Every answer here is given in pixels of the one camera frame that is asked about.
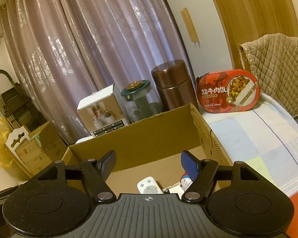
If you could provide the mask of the red cartoon figurine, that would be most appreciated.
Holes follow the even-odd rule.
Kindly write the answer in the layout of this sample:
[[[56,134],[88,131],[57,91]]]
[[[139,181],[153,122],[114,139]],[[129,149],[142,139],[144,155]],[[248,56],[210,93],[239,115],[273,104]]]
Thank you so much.
[[[183,189],[185,192],[193,183],[193,181],[190,179],[189,175],[184,172],[182,177],[180,178],[180,187]]]

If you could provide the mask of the white square tray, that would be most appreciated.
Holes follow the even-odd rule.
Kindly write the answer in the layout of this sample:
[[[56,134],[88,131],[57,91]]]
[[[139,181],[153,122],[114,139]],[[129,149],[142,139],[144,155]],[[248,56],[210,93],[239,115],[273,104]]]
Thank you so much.
[[[164,194],[177,194],[180,199],[182,198],[182,195],[184,194],[184,190],[183,190],[180,182],[177,182],[171,186],[163,188],[162,192]]]

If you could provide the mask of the white remote control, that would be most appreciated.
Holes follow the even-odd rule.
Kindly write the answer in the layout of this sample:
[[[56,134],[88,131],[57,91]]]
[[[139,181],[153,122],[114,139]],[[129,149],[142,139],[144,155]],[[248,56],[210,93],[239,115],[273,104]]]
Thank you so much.
[[[137,183],[140,194],[163,194],[153,177],[149,176]]]

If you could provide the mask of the side cardboard box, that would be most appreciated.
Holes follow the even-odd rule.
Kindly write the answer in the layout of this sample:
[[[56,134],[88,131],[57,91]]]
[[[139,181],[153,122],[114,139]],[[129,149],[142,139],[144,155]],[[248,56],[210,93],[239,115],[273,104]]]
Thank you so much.
[[[29,139],[22,141],[15,152],[32,176],[52,162],[61,160],[67,150],[66,143],[50,122],[46,122],[28,136]]]

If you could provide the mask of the open brown cardboard box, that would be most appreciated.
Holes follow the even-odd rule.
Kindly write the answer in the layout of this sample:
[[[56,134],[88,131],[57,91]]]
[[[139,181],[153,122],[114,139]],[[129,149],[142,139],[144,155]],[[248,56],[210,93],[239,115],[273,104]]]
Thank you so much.
[[[116,131],[69,146],[62,160],[78,165],[116,152],[116,166],[106,183],[115,195],[138,193],[137,183],[151,176],[165,188],[179,182],[184,173],[180,155],[190,151],[200,160],[210,158],[232,165],[204,117],[193,105],[161,113]]]

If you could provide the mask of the white product box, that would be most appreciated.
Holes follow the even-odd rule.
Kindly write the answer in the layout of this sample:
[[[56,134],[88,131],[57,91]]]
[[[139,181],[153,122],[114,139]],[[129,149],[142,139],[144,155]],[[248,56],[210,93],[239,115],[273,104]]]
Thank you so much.
[[[112,84],[82,99],[77,113],[95,138],[129,125],[116,84]]]

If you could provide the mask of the checkered blue tablecloth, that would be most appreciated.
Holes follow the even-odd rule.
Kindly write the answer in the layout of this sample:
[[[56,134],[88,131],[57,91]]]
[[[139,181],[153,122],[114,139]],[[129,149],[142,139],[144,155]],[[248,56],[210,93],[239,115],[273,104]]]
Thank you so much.
[[[244,161],[289,197],[298,192],[298,124],[273,98],[263,93],[249,111],[202,117],[232,162]]]

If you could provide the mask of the red beef rice meal box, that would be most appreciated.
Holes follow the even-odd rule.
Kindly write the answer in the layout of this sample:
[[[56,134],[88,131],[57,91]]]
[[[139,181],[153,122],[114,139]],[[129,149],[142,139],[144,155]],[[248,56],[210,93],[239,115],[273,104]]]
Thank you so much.
[[[197,99],[209,113],[247,111],[260,97],[257,79],[242,69],[207,73],[198,77],[196,83]]]

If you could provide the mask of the glass jar green lid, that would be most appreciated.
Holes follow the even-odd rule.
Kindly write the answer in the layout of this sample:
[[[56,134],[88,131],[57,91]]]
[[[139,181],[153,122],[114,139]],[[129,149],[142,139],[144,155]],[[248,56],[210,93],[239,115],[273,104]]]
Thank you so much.
[[[120,95],[124,98],[124,106],[132,123],[163,112],[162,102],[149,80],[128,84]]]

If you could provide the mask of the white carved chair back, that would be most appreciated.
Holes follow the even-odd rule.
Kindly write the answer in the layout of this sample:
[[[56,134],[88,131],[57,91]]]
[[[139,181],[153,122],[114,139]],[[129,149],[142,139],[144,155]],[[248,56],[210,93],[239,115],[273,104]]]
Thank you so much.
[[[18,145],[24,140],[30,140],[29,132],[22,126],[20,128],[14,129],[7,138],[5,145],[14,154]]]

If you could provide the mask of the dark folding ladder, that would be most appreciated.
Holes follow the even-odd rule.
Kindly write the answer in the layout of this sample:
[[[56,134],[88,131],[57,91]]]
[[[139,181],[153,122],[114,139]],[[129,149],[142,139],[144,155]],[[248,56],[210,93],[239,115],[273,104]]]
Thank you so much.
[[[47,120],[22,86],[14,82],[7,71],[0,69],[0,74],[5,75],[12,85],[7,91],[0,93],[0,112],[10,127],[25,127],[28,132],[32,132],[45,124]]]

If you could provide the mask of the brown metal canister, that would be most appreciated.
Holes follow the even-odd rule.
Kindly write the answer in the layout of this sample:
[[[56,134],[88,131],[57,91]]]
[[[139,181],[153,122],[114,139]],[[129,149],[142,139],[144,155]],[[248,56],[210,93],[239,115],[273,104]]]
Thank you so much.
[[[165,111],[192,103],[198,108],[192,80],[184,60],[173,60],[154,67],[151,71]]]

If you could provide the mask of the yellow plastic bag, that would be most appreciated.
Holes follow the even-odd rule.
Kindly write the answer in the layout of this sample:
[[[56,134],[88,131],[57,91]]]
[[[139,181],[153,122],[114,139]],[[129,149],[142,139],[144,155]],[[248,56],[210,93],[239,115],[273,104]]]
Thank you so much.
[[[12,129],[7,120],[0,117],[0,166],[2,168],[12,167],[13,159],[11,157],[11,151],[5,144],[11,132]]]

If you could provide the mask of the beige quilted chair cover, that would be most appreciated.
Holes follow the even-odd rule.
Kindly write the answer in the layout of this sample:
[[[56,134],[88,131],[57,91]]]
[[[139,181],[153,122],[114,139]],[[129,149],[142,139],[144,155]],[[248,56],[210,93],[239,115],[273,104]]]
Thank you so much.
[[[292,116],[298,116],[298,37],[264,35],[238,47],[243,69],[258,80],[260,89]]]

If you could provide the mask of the purple curtain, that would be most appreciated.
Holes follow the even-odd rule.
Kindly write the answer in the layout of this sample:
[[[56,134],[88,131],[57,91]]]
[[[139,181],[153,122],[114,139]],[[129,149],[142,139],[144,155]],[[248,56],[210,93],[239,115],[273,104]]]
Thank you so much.
[[[189,62],[166,0],[6,0],[0,20],[18,80],[70,145],[89,135],[81,99]]]

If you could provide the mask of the wooden strips on wall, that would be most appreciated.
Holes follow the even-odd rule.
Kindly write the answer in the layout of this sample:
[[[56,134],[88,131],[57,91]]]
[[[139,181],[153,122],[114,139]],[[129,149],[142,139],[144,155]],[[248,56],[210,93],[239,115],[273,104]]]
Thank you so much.
[[[181,13],[182,19],[184,21],[184,24],[187,29],[187,32],[188,32],[191,42],[200,45],[200,40],[199,40],[197,31],[195,29],[195,26],[192,21],[192,18],[191,18],[188,8],[183,8],[180,11],[180,13]]]

